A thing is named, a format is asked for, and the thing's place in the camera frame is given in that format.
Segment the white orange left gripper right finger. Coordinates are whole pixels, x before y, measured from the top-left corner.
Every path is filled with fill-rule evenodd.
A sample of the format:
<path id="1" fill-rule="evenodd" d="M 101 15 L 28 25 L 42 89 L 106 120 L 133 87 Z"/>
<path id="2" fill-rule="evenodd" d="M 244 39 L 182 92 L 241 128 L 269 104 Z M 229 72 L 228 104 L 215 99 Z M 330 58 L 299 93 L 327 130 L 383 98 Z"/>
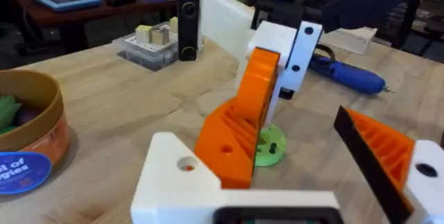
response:
<path id="1" fill-rule="evenodd" d="M 443 148 L 339 107 L 334 129 L 365 177 L 383 223 L 443 224 Z"/>

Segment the bare white left gripper left finger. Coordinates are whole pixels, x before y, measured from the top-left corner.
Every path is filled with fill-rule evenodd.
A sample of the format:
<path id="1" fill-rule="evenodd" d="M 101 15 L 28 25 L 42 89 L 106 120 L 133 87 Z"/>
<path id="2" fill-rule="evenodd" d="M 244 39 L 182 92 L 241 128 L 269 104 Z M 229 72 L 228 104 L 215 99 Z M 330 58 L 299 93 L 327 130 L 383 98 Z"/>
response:
<path id="1" fill-rule="evenodd" d="M 130 206 L 132 222 L 210 223 L 222 205 L 213 172 L 173 133 L 155 133 Z"/>

